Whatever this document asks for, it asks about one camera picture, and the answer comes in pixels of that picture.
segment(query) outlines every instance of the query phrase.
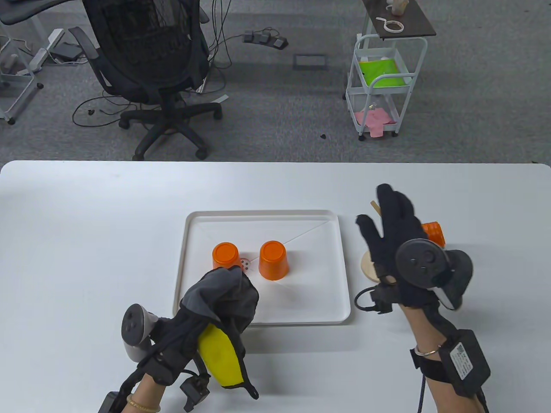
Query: chair armrest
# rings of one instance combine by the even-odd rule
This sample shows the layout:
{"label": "chair armrest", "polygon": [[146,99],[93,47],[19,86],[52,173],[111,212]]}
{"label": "chair armrest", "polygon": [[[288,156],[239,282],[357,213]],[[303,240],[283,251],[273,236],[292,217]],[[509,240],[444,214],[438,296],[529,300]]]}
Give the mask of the chair armrest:
{"label": "chair armrest", "polygon": [[205,13],[201,6],[199,6],[199,21],[201,22],[201,24],[205,24],[210,21],[207,13]]}
{"label": "chair armrest", "polygon": [[82,50],[84,51],[84,54],[86,55],[88,61],[97,59],[99,57],[96,48],[92,44],[92,40],[90,40],[90,38],[86,36],[84,30],[82,30],[80,27],[73,27],[69,29],[69,32],[77,40],[79,46],[82,47]]}

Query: pink object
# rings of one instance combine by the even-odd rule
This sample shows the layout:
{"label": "pink object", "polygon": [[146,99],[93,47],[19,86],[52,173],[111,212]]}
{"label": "pink object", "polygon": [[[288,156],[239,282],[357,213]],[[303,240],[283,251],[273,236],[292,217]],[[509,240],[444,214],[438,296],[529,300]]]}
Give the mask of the pink object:
{"label": "pink object", "polygon": [[[361,124],[364,119],[364,111],[355,112],[354,116],[358,124]],[[372,138],[380,138],[383,135],[384,125],[391,125],[396,123],[392,118],[386,113],[386,111],[378,107],[375,110],[369,111],[368,116],[365,119],[365,125],[369,128],[369,134]]]}

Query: wooden stick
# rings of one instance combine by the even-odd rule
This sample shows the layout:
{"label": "wooden stick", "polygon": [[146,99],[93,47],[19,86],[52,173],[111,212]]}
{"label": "wooden stick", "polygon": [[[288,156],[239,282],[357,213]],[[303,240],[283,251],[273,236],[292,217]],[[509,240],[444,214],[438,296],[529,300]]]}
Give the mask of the wooden stick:
{"label": "wooden stick", "polygon": [[381,215],[381,207],[377,205],[377,203],[375,201],[371,201],[371,206],[373,207],[374,210],[377,211],[377,213],[379,214],[379,216],[382,216]]}

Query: controller button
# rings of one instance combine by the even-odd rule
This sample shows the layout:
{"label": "controller button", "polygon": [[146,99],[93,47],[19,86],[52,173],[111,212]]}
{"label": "controller button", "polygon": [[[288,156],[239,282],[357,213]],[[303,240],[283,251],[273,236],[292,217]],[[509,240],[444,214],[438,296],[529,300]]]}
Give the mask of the controller button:
{"label": "controller button", "polygon": [[425,261],[428,263],[433,263],[436,261],[436,257],[434,256],[434,253],[432,251],[425,251],[423,254],[423,257],[425,258]]}

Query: floor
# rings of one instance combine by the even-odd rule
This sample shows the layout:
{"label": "floor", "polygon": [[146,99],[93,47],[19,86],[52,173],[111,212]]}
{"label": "floor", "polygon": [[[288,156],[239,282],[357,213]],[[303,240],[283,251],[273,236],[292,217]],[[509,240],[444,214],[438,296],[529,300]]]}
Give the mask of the floor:
{"label": "floor", "polygon": [[[208,1],[203,3],[210,12]],[[225,71],[224,91],[188,99],[229,96],[222,121],[207,115],[192,121],[212,148],[208,160],[551,163],[549,0],[502,0],[495,8],[475,0],[419,3],[437,36],[429,41],[402,130],[395,138],[359,142],[341,94],[363,22],[361,1],[233,0],[224,26],[227,36],[271,26],[290,46],[276,51],[228,41],[233,66]],[[42,13],[41,20],[47,29],[81,25],[91,32],[78,1]],[[203,31],[212,37],[211,26]],[[11,33],[31,40],[34,35],[27,23]],[[324,53],[328,69],[297,72],[295,53]],[[218,61],[227,61],[223,52]],[[17,123],[0,123],[0,166],[14,159],[131,158],[145,133],[140,124],[124,131],[116,123],[82,128],[71,121],[79,103],[101,95],[88,65],[48,66],[39,77],[45,88]],[[219,86],[215,75],[207,90]],[[87,124],[116,118],[103,115],[101,108],[117,107],[94,101],[75,118]],[[95,110],[92,116],[88,109]],[[194,152],[190,142],[174,135],[151,148],[146,159],[192,161]]]}

